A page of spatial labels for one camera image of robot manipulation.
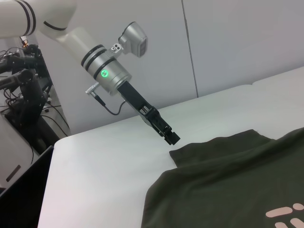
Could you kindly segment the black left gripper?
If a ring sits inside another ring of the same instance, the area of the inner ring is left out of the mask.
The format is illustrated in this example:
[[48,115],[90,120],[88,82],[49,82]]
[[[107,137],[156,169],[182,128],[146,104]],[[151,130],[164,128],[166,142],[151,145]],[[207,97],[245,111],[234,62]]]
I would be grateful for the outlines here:
[[180,137],[161,117],[159,111],[149,104],[128,81],[123,82],[117,90],[143,121],[163,137],[169,145],[175,145],[180,140]]

